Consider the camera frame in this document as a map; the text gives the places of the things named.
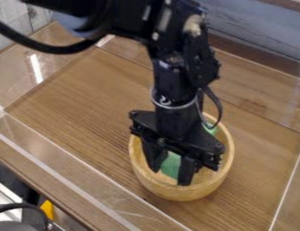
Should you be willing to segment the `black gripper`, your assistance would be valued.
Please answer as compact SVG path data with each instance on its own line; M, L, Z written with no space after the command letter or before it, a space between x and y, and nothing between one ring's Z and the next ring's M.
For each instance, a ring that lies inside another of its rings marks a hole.
M181 156L178 184L189 186L198 169L218 170L225 144L205 129L195 106L182 110L131 110L131 134L142 140L146 163L158 172L169 151Z

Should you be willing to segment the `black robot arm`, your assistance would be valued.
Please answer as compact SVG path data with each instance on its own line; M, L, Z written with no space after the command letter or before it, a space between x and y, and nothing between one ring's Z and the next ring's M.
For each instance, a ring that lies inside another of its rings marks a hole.
M203 99L222 108L209 85L221 64L209 44L206 9L194 0L20 0L55 12L80 37L107 34L138 41L154 70L153 111L130 111L131 134L141 139L153 172L169 153L181 157L177 183L191 184L206 167L219 168L225 145L209 133L218 123L203 116Z

